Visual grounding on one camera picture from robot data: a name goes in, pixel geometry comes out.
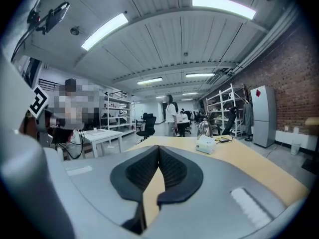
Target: long dark hair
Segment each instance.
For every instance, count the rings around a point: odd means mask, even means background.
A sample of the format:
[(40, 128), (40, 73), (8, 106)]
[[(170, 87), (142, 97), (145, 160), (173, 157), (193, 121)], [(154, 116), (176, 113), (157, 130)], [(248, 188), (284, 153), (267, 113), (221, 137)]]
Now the long dark hair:
[(168, 96), (168, 99), (169, 99), (169, 103), (173, 104), (173, 97), (170, 94), (168, 94), (167, 96)]

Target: metal shelving unit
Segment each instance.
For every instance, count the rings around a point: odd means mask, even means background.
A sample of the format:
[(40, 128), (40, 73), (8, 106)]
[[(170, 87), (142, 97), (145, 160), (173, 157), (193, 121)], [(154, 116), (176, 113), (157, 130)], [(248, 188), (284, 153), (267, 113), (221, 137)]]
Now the metal shelving unit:
[[(123, 135), (132, 133), (136, 131), (136, 120), (135, 118), (133, 119), (133, 117), (131, 116), (131, 112), (134, 110), (134, 115), (135, 115), (135, 103), (131, 102), (131, 101), (127, 101), (127, 100), (123, 100), (123, 99), (119, 99), (119, 98), (113, 98), (110, 97), (111, 94), (107, 95), (106, 97), (104, 97), (104, 103), (106, 104), (106, 107), (103, 108), (103, 110), (107, 113), (107, 118), (101, 118), (100, 115), (100, 125), (101, 125), (101, 120), (107, 120), (108, 123), (105, 126), (106, 129), (111, 130), (112, 128), (116, 128), (117, 127), (117, 131), (122, 131)], [(112, 105), (118, 105), (119, 107), (112, 107), (110, 106), (112, 103)], [(116, 116), (116, 117), (109, 117), (110, 111), (123, 111), (126, 112), (125, 116)], [(110, 125), (110, 119), (118, 119), (116, 124), (112, 124)], [(122, 123), (121, 124), (121, 119), (126, 119), (126, 123)]]
[[(236, 118), (235, 123), (232, 127), (232, 133), (235, 134), (235, 137), (237, 137), (237, 135), (239, 134), (242, 134), (242, 130), (240, 130), (240, 128), (242, 126), (244, 116), (243, 116), (243, 113), (241, 113), (241, 111), (243, 111), (242, 107), (244, 105), (245, 99), (236, 93), (237, 91), (242, 89), (243, 89), (243, 86), (233, 86), (232, 84), (230, 84), (230, 88), (224, 91), (219, 90), (219, 93), (217, 95), (206, 99), (208, 113), (221, 113), (221, 118), (214, 118), (214, 119), (222, 121), (222, 125), (220, 128), (223, 130), (226, 127), (225, 123), (228, 122), (228, 118), (225, 117), (224, 113), (229, 112), (229, 110), (226, 110), (224, 108), (224, 105), (230, 102), (233, 104), (233, 106), (239, 107), (238, 105), (242, 102), (242, 105), (240, 106), (241, 108), (239, 108), (239, 117)], [(219, 102), (209, 104), (208, 101), (217, 99), (217, 98), (219, 99)], [(215, 106), (220, 107), (220, 110), (217, 110), (217, 111), (210, 110), (210, 108)]]

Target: metal railing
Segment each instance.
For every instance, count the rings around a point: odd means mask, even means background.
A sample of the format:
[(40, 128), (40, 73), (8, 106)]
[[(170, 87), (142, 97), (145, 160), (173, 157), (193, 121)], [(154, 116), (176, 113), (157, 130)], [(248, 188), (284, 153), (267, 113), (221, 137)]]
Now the metal railing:
[(117, 92), (110, 93), (110, 97), (119, 98), (119, 99), (126, 98), (127, 97), (127, 93), (123, 92), (123, 91), (117, 91)]
[(61, 84), (56, 82), (47, 81), (44, 79), (39, 79), (39, 86), (43, 88), (44, 91), (56, 91), (59, 90)]

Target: floor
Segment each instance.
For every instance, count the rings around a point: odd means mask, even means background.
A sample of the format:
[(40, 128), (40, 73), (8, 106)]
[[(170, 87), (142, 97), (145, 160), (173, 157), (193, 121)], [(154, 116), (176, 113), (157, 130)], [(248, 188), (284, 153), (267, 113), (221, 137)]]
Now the floor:
[[(165, 136), (166, 130), (165, 130), (165, 123), (156, 124), (155, 125), (155, 134), (158, 136)], [(191, 133), (185, 133), (185, 137), (195, 137), (197, 136), (197, 126), (194, 126), (194, 123), (192, 124), (192, 129), (190, 129)], [(127, 149), (133, 147), (134, 145), (138, 144), (142, 137), (136, 135), (136, 133), (131, 133), (128, 135), (125, 135), (122, 137), (123, 142), (123, 150), (126, 151)], [(308, 155), (300, 152), (298, 155), (293, 156), (290, 154), (290, 149), (273, 144), (269, 146), (268, 148), (263, 148), (258, 145), (253, 144), (252, 142), (247, 142), (244, 140), (244, 138), (237, 138), (240, 140), (243, 144), (247, 145), (248, 147), (255, 150), (260, 155), (267, 157), (270, 161), (281, 167), (283, 170), (288, 172), (290, 175), (292, 175), (294, 178), (299, 180), (302, 184), (304, 184), (307, 188), (311, 188), (312, 184), (314, 183), (316, 176), (304, 169), (301, 168), (301, 165), (303, 162), (310, 158)], [(104, 150), (106, 153), (119, 153), (118, 149), (118, 141), (113, 140), (111, 141), (111, 144), (104, 143), (103, 144)], [(97, 146), (99, 155), (102, 155), (102, 150), (100, 147), (100, 144)], [(93, 157), (92, 152), (88, 152), (85, 154), (86, 158)]]

